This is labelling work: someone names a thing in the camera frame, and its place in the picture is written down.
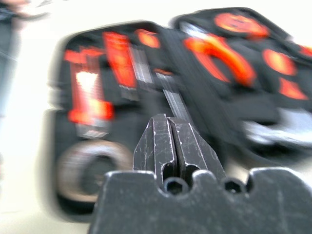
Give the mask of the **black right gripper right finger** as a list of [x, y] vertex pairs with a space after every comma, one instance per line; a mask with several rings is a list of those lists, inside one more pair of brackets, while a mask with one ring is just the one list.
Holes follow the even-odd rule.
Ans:
[[184, 180], [192, 182], [192, 174], [197, 170], [213, 173], [218, 181], [226, 178], [215, 150], [190, 123], [175, 117], [168, 121], [173, 132], [179, 173]]

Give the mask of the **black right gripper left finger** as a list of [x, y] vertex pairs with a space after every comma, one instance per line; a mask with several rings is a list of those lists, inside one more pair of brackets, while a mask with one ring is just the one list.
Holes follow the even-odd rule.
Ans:
[[174, 139], [165, 114], [150, 118], [135, 148], [133, 169], [151, 171], [156, 176], [176, 175]]

